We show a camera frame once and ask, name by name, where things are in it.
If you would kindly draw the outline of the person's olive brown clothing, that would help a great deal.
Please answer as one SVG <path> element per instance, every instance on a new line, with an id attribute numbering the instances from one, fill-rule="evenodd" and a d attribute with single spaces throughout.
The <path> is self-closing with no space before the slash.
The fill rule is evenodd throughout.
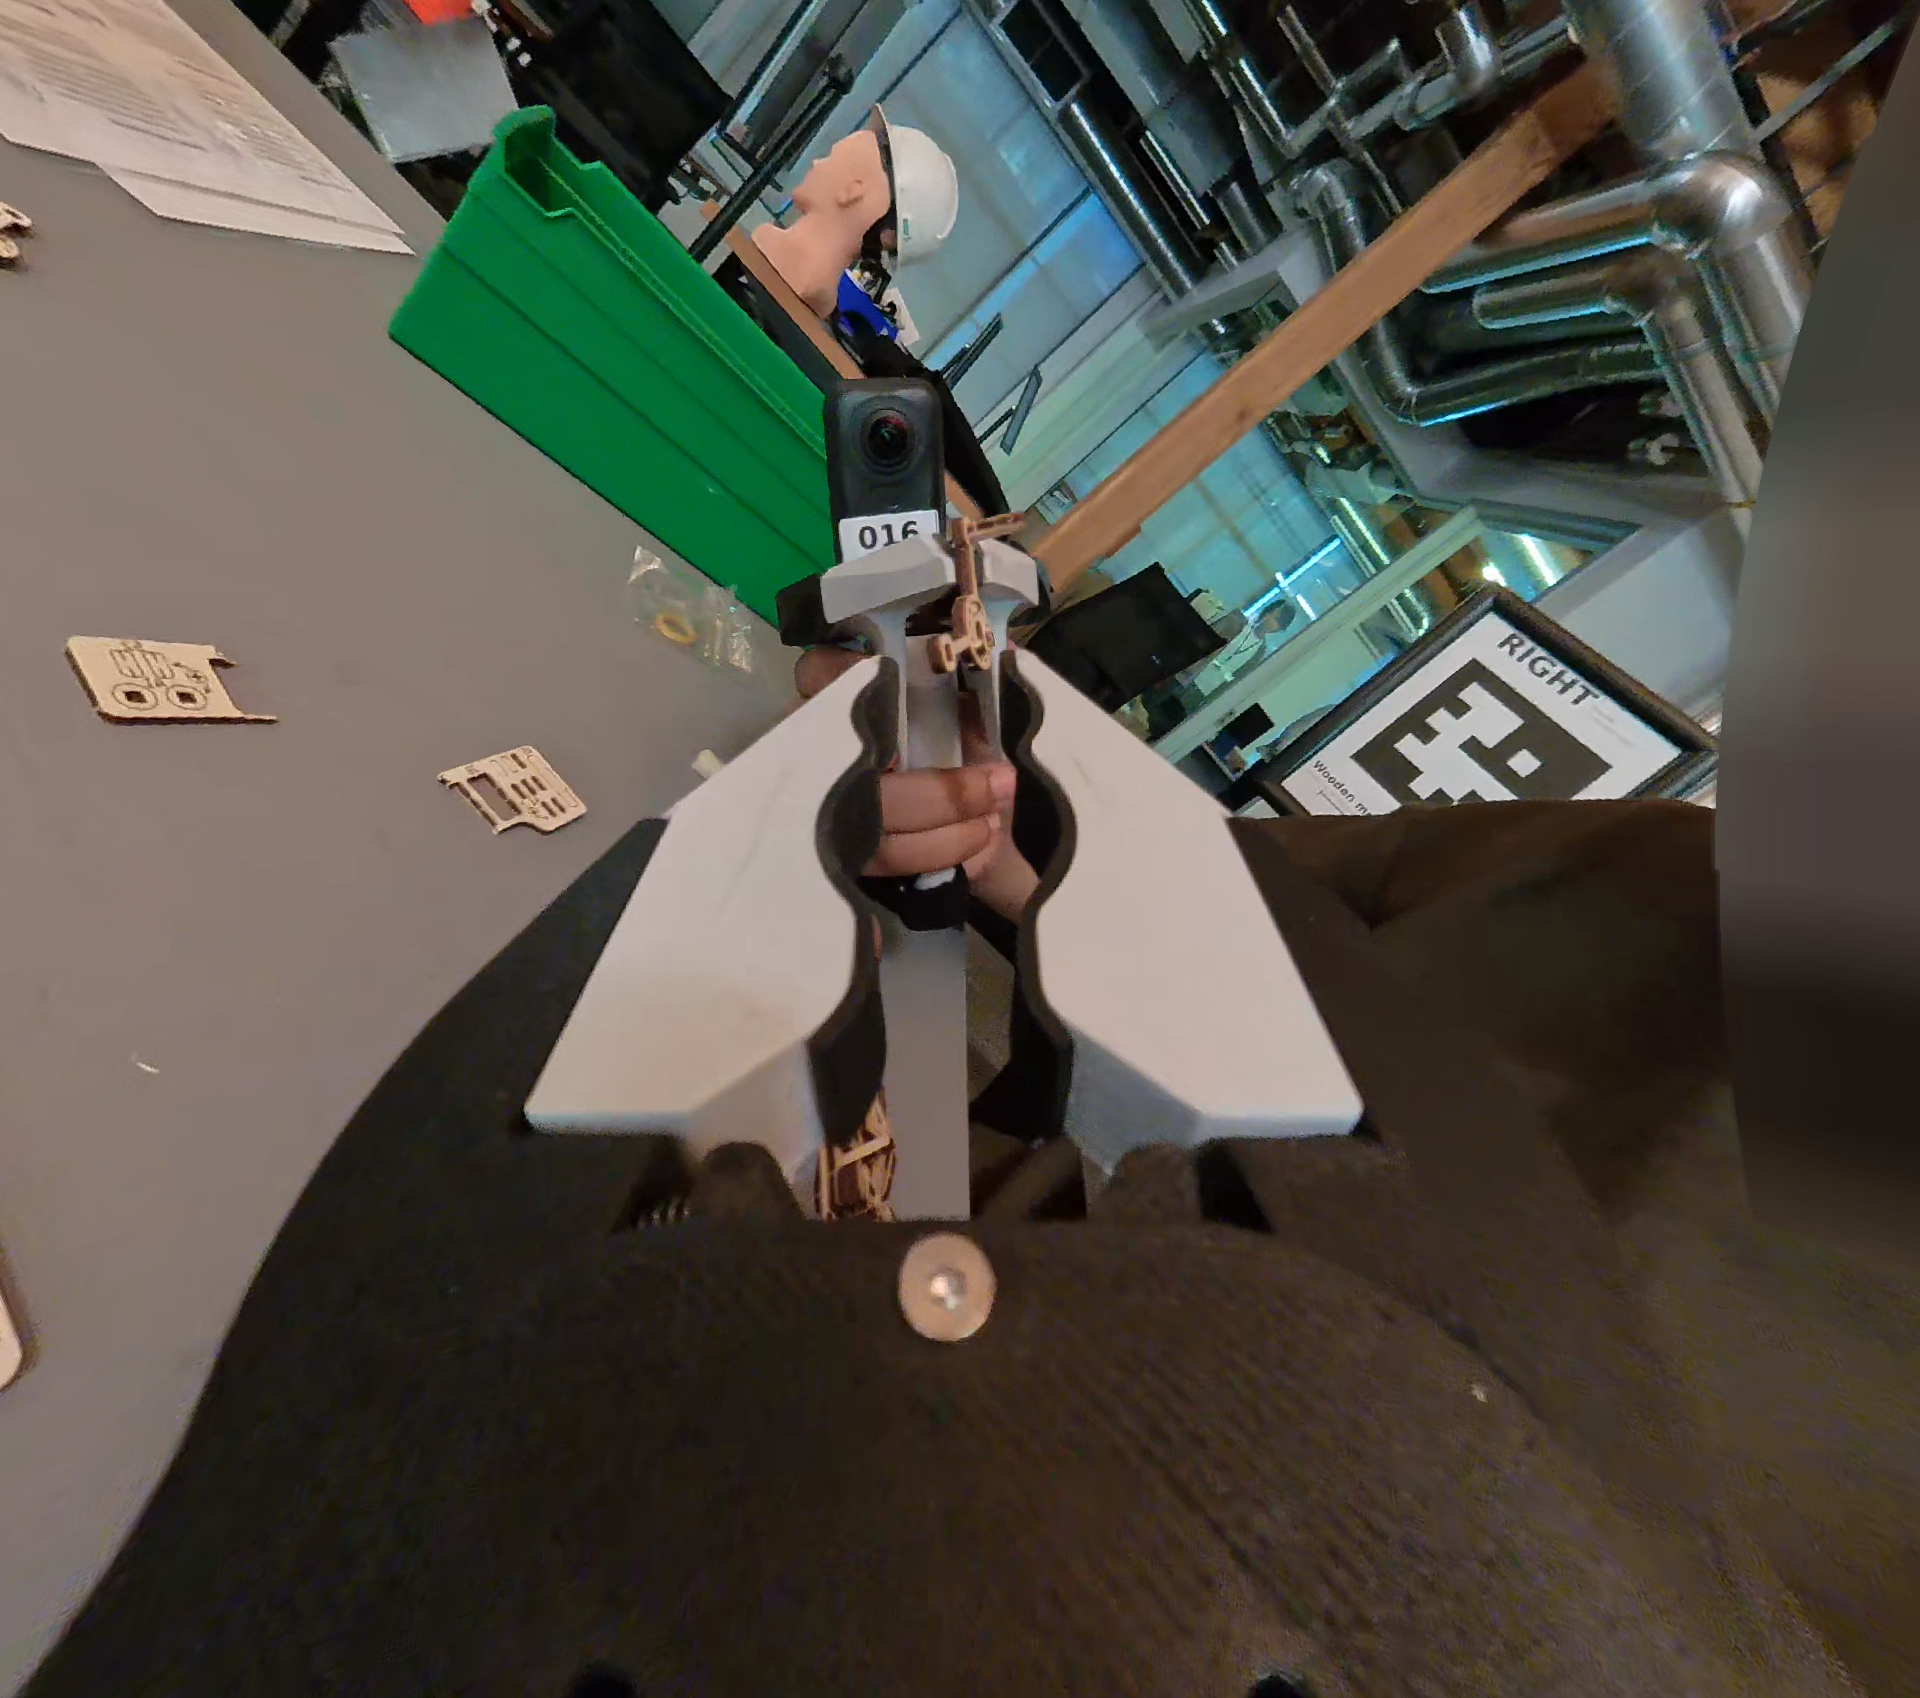
<path id="1" fill-rule="evenodd" d="M 1681 1431 L 1861 1695 L 1917 1695 L 1917 1260 L 1749 1180 L 1710 811 L 1469 804 L 1253 820 L 1369 976 L 1524 1100 L 1617 1253 Z"/>

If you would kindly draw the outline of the small slotted wooden sheet piece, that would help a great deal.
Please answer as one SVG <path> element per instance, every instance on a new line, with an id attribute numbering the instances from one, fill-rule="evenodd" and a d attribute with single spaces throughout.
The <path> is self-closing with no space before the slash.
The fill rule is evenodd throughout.
<path id="1" fill-rule="evenodd" d="M 531 829 L 554 837 L 589 816 L 589 803 L 533 746 L 497 751 L 438 774 L 438 785 L 466 799 L 494 837 Z"/>

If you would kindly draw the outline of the stacked green plastic bins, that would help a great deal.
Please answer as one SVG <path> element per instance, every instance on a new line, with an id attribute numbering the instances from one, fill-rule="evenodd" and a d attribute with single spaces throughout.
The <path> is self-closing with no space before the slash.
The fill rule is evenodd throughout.
<path id="1" fill-rule="evenodd" d="M 839 558 L 822 388 L 550 108 L 494 126 L 390 338 L 763 618 Z"/>

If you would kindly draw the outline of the printed paper sheet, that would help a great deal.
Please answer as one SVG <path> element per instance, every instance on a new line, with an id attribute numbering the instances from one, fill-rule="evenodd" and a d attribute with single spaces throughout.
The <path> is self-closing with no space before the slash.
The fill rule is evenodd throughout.
<path id="1" fill-rule="evenodd" d="M 115 166 L 101 166 L 101 171 L 130 198 L 162 221 L 244 233 L 303 247 L 414 254 L 414 249 L 390 223 L 347 223 L 159 175 L 139 175 Z"/>
<path id="2" fill-rule="evenodd" d="M 161 0 L 3 0 L 5 136 L 111 172 L 390 233 Z"/>

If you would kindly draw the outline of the mannequin head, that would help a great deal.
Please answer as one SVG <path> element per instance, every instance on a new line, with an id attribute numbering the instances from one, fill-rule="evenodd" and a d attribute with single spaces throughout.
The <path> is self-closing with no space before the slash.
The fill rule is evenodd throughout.
<path id="1" fill-rule="evenodd" d="M 890 153 L 877 124 L 854 128 L 799 180 L 786 218 L 760 224 L 752 249 L 822 323 L 845 277 L 865 261 L 890 271 L 900 252 Z"/>

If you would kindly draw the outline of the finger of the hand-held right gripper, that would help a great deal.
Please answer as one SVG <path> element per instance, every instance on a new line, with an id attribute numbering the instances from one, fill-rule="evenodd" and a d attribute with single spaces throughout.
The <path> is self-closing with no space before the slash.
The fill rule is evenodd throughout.
<path id="1" fill-rule="evenodd" d="M 941 547 L 887 547 L 851 558 L 820 578 L 820 646 L 860 646 L 904 656 L 909 624 L 942 603 Z"/>
<path id="2" fill-rule="evenodd" d="M 961 549 L 961 651 L 996 653 L 1015 618 L 1042 605 L 1044 574 L 1019 547 Z"/>

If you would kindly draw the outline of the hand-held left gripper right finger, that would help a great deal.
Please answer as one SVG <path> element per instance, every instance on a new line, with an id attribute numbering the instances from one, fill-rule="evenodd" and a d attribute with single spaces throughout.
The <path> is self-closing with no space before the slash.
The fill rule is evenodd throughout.
<path id="1" fill-rule="evenodd" d="M 1004 656 L 1001 708 L 1038 886 L 973 1117 L 1106 1175 L 1146 1149 L 1352 1136 L 1362 1095 L 1229 811 L 1031 653 Z"/>

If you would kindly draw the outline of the small wooden model part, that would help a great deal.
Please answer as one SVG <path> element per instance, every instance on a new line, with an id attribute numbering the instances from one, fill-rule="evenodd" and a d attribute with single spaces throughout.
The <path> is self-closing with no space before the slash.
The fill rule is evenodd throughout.
<path id="1" fill-rule="evenodd" d="M 1044 605 L 1044 572 L 1017 542 L 1024 525 L 1026 516 L 1013 511 L 962 516 L 949 526 L 952 596 L 947 630 L 926 636 L 926 656 L 938 675 L 993 680 L 1015 616 Z"/>

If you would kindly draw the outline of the person's right hand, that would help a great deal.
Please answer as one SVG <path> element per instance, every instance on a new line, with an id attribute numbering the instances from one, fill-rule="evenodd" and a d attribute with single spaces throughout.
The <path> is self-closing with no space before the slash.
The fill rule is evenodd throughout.
<path id="1" fill-rule="evenodd" d="M 882 774 L 881 837 L 865 874 L 920 881 L 961 873 L 991 914 L 1017 924 L 1041 889 L 1041 874 L 1015 845 L 1017 791 L 1017 767 L 1001 759 Z"/>

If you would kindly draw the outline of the framed black white marker sign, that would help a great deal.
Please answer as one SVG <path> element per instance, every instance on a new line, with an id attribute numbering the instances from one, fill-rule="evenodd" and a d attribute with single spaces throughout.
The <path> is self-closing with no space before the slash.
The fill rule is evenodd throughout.
<path id="1" fill-rule="evenodd" d="M 1717 737 L 1504 587 L 1328 706 L 1247 783 L 1284 816 L 1691 800 Z"/>

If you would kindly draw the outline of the black office chair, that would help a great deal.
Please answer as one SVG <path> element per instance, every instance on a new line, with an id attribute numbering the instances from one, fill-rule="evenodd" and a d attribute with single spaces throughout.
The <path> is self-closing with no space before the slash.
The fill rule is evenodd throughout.
<path id="1" fill-rule="evenodd" d="M 1158 562 L 1055 610 L 1024 649 L 1106 714 L 1223 649 L 1223 636 Z"/>

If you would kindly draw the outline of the ceiling metal pipes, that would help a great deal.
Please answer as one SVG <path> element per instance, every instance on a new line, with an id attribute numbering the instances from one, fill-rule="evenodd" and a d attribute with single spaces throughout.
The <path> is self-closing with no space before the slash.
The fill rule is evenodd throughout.
<path id="1" fill-rule="evenodd" d="M 1413 217 L 1435 265 L 1264 429 L 1502 525 L 1749 507 L 1812 287 L 1721 0 L 962 0 L 1223 368 Z"/>

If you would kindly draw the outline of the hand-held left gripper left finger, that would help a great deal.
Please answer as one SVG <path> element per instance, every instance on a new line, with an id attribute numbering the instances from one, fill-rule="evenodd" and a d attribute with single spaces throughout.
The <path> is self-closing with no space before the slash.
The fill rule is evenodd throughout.
<path id="1" fill-rule="evenodd" d="M 534 1133 L 663 1140 L 689 1161 L 755 1146 L 822 1216 L 824 1156 L 884 1093 L 884 939 L 860 878 L 900 685 L 894 659 L 859 659 L 657 827 L 526 1097 Z"/>

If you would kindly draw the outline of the small notched wooden sheet piece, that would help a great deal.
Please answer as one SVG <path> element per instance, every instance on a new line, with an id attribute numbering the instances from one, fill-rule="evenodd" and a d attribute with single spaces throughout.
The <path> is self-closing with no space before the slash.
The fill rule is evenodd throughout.
<path id="1" fill-rule="evenodd" d="M 65 656 L 94 713 L 116 726 L 277 726 L 235 702 L 232 661 L 217 646 L 132 636 L 71 636 Z"/>

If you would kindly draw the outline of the wooden gear model assembly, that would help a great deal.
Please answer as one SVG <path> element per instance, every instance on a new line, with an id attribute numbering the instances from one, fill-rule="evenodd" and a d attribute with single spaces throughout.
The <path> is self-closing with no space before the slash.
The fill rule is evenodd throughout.
<path id="1" fill-rule="evenodd" d="M 849 1140 L 820 1146 L 814 1215 L 824 1223 L 892 1223 L 897 1176 L 899 1144 L 889 1100 L 881 1090 Z"/>

